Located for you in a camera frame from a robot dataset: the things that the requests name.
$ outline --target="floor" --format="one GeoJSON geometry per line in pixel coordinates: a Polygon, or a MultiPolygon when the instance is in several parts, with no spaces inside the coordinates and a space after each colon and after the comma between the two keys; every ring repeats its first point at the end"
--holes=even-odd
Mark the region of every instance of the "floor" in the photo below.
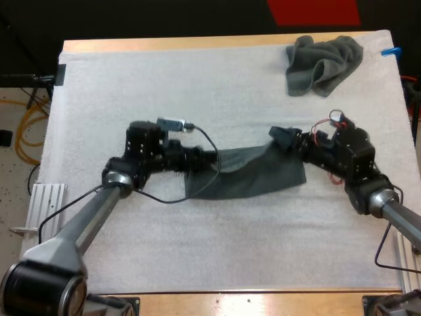
{"type": "MultiPolygon", "coordinates": [[[[46,93],[40,90],[37,94],[45,97],[46,93]]],[[[11,99],[15,101],[28,102],[29,97],[22,90],[17,88],[0,88],[0,100],[11,99]]],[[[16,131],[25,108],[21,105],[5,105],[0,103],[0,129],[16,131]]],[[[29,141],[40,141],[45,137],[47,122],[35,123],[25,133],[24,137],[29,141]]],[[[6,270],[19,259],[22,237],[9,231],[10,227],[25,226],[26,215],[30,202],[30,195],[27,189],[28,175],[33,165],[22,162],[12,147],[0,147],[0,278],[6,270]]],[[[33,158],[41,158],[42,147],[28,149],[28,154],[33,158]]],[[[416,146],[418,167],[421,169],[421,140],[416,146]]],[[[37,178],[34,173],[32,181],[37,178]]]]}

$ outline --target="metal bracket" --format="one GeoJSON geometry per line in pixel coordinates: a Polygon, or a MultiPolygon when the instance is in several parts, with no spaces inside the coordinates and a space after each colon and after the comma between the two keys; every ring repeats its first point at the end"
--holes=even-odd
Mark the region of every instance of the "metal bracket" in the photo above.
{"type": "MultiPolygon", "coordinates": [[[[397,266],[400,268],[421,270],[421,257],[416,255],[414,248],[400,232],[396,232],[397,266]]],[[[421,288],[421,275],[399,271],[403,293],[409,293],[421,288]]]]}
{"type": "MultiPolygon", "coordinates": [[[[9,230],[23,236],[20,256],[26,250],[38,244],[37,233],[41,222],[58,211],[64,201],[67,186],[65,184],[34,184],[32,188],[31,202],[29,204],[28,217],[25,227],[12,227],[9,230]]],[[[43,229],[45,240],[54,237],[60,229],[60,215],[51,219],[43,229]]]]}

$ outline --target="table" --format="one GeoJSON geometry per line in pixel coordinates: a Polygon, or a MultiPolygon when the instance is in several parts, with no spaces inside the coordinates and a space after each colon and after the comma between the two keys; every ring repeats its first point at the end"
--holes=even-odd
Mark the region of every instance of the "table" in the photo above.
{"type": "MultiPolygon", "coordinates": [[[[365,32],[309,34],[315,41],[332,40],[339,35],[358,36],[365,32]]],[[[65,41],[63,51],[74,53],[154,51],[237,47],[294,43],[304,34],[261,36],[221,36],[203,38],[94,39],[65,41]]],[[[267,292],[222,291],[219,293],[134,294],[141,300],[144,315],[363,315],[364,295],[398,294],[400,289],[311,289],[267,292]]]]}

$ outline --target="red wire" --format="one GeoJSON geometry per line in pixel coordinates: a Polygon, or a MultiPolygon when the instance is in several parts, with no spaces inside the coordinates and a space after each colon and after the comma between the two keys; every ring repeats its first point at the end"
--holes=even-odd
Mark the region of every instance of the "red wire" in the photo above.
{"type": "Polygon", "coordinates": [[[329,179],[332,181],[333,184],[335,184],[336,186],[340,186],[341,184],[344,183],[343,179],[335,179],[335,177],[333,176],[332,173],[329,174],[329,179]]]}
{"type": "Polygon", "coordinates": [[[412,77],[412,76],[401,76],[401,79],[412,81],[412,82],[417,82],[418,81],[417,77],[412,77]]]}
{"type": "Polygon", "coordinates": [[[311,132],[311,134],[313,134],[314,143],[316,144],[316,146],[318,146],[317,137],[316,137],[316,127],[320,124],[323,124],[323,123],[326,123],[326,122],[329,122],[329,121],[330,121],[329,118],[327,118],[327,119],[325,118],[323,120],[319,120],[315,125],[312,126],[310,132],[311,132]]]}
{"type": "MultiPolygon", "coordinates": [[[[325,119],[323,119],[323,120],[319,120],[316,124],[314,124],[313,126],[312,126],[312,128],[310,129],[310,133],[313,135],[313,138],[314,138],[314,143],[316,144],[316,146],[318,146],[318,143],[317,143],[317,137],[316,137],[316,129],[317,129],[317,126],[318,125],[320,125],[320,124],[323,124],[323,123],[326,123],[326,122],[329,122],[329,121],[332,121],[332,122],[334,122],[334,125],[336,126],[336,127],[343,127],[343,128],[347,128],[348,127],[348,124],[346,123],[346,122],[335,122],[335,121],[333,121],[332,119],[330,119],[330,118],[325,118],[325,119]]],[[[332,183],[333,184],[335,184],[336,186],[339,186],[339,185],[341,185],[341,184],[343,184],[344,183],[344,179],[336,179],[334,176],[333,176],[333,174],[332,173],[330,173],[329,174],[329,179],[332,181],[332,183]]]]}

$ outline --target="gray cloth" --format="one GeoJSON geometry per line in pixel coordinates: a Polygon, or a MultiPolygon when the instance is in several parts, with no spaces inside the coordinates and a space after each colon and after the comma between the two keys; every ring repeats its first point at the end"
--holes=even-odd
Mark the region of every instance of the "gray cloth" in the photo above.
{"type": "MultiPolygon", "coordinates": [[[[298,155],[284,153],[275,142],[264,146],[220,151],[221,173],[196,199],[251,198],[306,182],[298,155]]],[[[185,177],[186,196],[205,186],[216,174],[216,165],[185,177]]]]}
{"type": "Polygon", "coordinates": [[[301,36],[286,51],[288,94],[293,97],[311,88],[327,97],[362,61],[362,47],[349,36],[320,43],[314,43],[311,36],[301,36]]]}

